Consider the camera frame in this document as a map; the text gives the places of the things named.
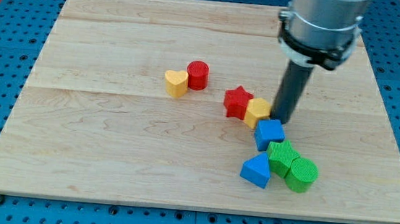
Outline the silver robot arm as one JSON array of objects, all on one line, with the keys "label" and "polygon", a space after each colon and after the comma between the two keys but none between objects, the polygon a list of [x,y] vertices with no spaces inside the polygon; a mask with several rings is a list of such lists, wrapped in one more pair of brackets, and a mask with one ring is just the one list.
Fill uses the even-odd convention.
[{"label": "silver robot arm", "polygon": [[280,9],[278,42],[299,66],[333,71],[354,52],[372,0],[291,0]]}]

